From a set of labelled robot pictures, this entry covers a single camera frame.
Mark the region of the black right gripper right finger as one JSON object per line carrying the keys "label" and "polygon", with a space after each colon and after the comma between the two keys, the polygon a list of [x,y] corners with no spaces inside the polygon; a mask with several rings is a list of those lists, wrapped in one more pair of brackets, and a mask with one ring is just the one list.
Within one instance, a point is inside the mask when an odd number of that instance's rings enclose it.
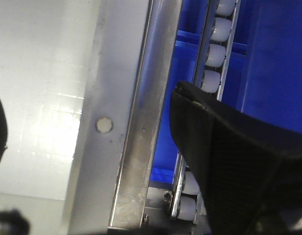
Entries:
{"label": "black right gripper right finger", "polygon": [[302,235],[302,133],[202,99],[210,119],[196,179],[214,235]]}

